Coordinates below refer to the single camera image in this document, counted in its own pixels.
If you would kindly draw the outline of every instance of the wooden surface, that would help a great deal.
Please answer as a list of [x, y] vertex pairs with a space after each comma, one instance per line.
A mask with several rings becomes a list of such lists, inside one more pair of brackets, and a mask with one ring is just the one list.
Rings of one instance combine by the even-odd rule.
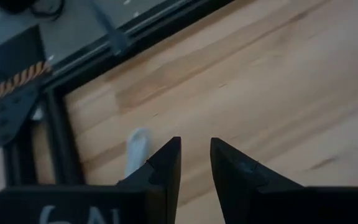
[[[66, 101], [90, 184], [122, 178], [134, 128], [154, 151], [182, 137], [177, 223], [223, 223], [211, 137], [304, 185], [358, 185], [358, 1], [238, 0]], [[34, 145], [53, 183], [43, 124]]]

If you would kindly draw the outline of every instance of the wooden table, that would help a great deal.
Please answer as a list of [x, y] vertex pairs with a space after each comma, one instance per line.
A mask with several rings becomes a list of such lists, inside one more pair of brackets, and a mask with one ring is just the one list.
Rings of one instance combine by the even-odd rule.
[[[223, 223], [213, 136], [301, 184], [358, 185], [358, 1], [238, 0], [66, 102], [90, 184], [122, 178], [134, 128], [154, 151], [182, 137], [177, 223]], [[53, 183], [43, 124], [34, 146]]]

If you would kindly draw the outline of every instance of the wood grain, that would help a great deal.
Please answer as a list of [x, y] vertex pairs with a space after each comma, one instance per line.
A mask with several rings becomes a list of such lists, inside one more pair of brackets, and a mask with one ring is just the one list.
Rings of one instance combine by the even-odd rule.
[[[358, 185], [358, 1], [236, 1], [66, 98], [90, 184], [124, 175], [126, 137], [182, 137], [177, 223], [223, 223], [219, 137], [304, 185]], [[38, 173], [53, 183], [42, 124]]]

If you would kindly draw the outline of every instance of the white object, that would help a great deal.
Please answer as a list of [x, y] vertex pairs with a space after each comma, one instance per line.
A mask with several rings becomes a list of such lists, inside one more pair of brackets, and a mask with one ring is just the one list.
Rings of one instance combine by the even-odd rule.
[[125, 178], [139, 169], [149, 158], [150, 131], [146, 128], [135, 129], [127, 139], [127, 164]]

